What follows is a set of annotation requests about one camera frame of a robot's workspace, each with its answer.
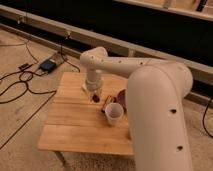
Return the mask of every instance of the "white paper cup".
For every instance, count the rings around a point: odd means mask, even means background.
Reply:
[[[108,123],[114,126],[124,115],[124,109],[119,103],[109,103],[106,106],[105,115],[107,117]]]

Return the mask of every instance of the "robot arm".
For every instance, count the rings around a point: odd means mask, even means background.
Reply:
[[[192,171],[181,100],[192,75],[181,63],[151,58],[108,58],[104,48],[84,52],[86,86],[101,89],[101,70],[128,78],[126,105],[138,171]]]

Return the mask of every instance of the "gray floor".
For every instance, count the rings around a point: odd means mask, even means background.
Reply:
[[[0,44],[18,44],[22,39],[17,35],[0,30]],[[50,57],[55,51],[40,44],[29,42],[30,51],[39,61]],[[75,58],[69,61],[85,69]],[[0,77],[5,73],[17,71],[19,65],[32,63],[33,60],[25,46],[0,47]],[[42,92],[57,89],[64,71],[75,72],[75,68],[62,64],[52,74],[42,78],[35,77],[30,82],[30,88]],[[5,79],[0,84],[2,92],[9,84],[17,81],[18,75]],[[0,101],[15,97],[24,90],[23,85],[12,87]],[[33,112],[50,95],[32,95],[26,93],[15,102],[0,105],[0,146],[33,114]],[[2,171],[48,171],[48,170],[135,170],[134,160],[128,156],[63,153],[69,166],[63,167],[55,154],[49,151],[39,151],[37,142],[41,134],[51,101],[42,108],[18,133],[0,150],[0,170]],[[195,171],[212,171],[213,169],[213,140],[207,137],[201,126],[202,113],[205,107],[188,100],[183,101],[187,131]],[[213,132],[213,111],[208,111],[207,124]]]

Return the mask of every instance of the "black cable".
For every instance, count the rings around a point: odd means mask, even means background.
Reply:
[[[74,64],[71,64],[70,62],[68,62],[66,59],[64,59],[64,56],[63,56],[63,47],[62,47],[62,43],[61,43],[61,50],[60,50],[60,54],[61,54],[61,57],[62,57],[62,59],[63,59],[63,61],[64,62],[66,62],[67,64],[69,64],[70,66],[72,66],[72,67],[74,67],[74,68],[76,68],[77,70],[78,70],[78,72],[80,73],[81,72],[81,70],[80,70],[80,68],[78,67],[78,66],[76,66],[76,65],[74,65]]]
[[[28,43],[28,41],[27,42],[25,42],[25,43],[20,43],[20,44],[5,44],[5,45],[0,45],[0,46],[3,46],[3,47],[8,47],[8,46],[24,46],[24,45],[26,45]]]
[[[56,91],[0,146],[0,150],[50,101]]]
[[[33,65],[37,64],[37,63],[39,62],[38,59],[32,54],[32,52],[30,51],[28,45],[26,44],[25,46],[26,46],[27,52],[30,54],[30,56],[31,56],[31,57],[33,58],[33,60],[35,61],[35,63],[34,63]]]
[[[205,124],[206,113],[207,113],[207,111],[208,111],[208,108],[209,108],[211,102],[212,102],[212,97],[210,98],[210,100],[209,100],[209,102],[208,102],[208,104],[207,104],[207,106],[206,106],[205,112],[204,112],[204,114],[203,114],[202,124],[203,124],[203,128],[204,128],[205,132],[207,133],[207,135],[208,135],[210,138],[213,138],[213,134],[211,134],[211,133],[208,131],[208,129],[206,128],[206,124]]]
[[[6,77],[8,77],[10,75],[21,73],[19,75],[19,81],[16,81],[16,82],[12,83],[11,85],[9,85],[3,92],[0,93],[0,97],[3,96],[11,87],[13,87],[16,84],[25,84],[26,89],[20,95],[16,96],[13,99],[10,99],[10,100],[7,100],[7,101],[0,101],[0,104],[6,104],[6,103],[13,102],[13,101],[19,99],[20,97],[22,97],[23,95],[25,95],[25,93],[27,91],[29,91],[32,94],[48,94],[48,93],[53,93],[54,91],[42,92],[42,93],[35,93],[32,90],[30,90],[28,82],[33,79],[33,76],[36,75],[36,76],[41,77],[41,76],[43,76],[45,74],[45,73],[43,73],[43,74],[37,74],[36,71],[34,71],[34,72],[32,72],[32,71],[18,71],[18,72],[13,72],[13,73],[7,74],[6,76],[2,77],[1,80],[3,80],[4,78],[6,78]],[[23,76],[25,74],[30,74],[30,75],[29,75],[29,77],[27,77],[26,79],[24,79]]]
[[[3,101],[3,102],[0,101],[0,104],[6,104],[6,103],[13,102],[13,101],[19,99],[20,97],[22,97],[23,95],[25,95],[25,93],[28,91],[28,84],[26,82],[23,82],[23,81],[17,81],[17,82],[12,83],[11,85],[9,85],[3,92],[1,92],[0,96],[5,94],[11,87],[13,87],[16,84],[25,84],[26,89],[20,95],[16,96],[13,99],[10,99],[10,100],[7,100],[7,101]]]
[[[2,81],[3,79],[11,76],[11,75],[14,75],[14,74],[19,74],[19,73],[22,73],[22,71],[16,71],[16,72],[12,72],[12,73],[9,73],[9,74],[6,74],[4,75],[3,77],[0,78],[0,81]]]

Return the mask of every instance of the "wooden tabletop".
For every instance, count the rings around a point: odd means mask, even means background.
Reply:
[[[109,126],[101,113],[108,95],[125,89],[127,80],[103,74],[101,101],[94,103],[81,86],[85,73],[64,73],[51,105],[38,148],[41,150],[133,155],[126,114]]]

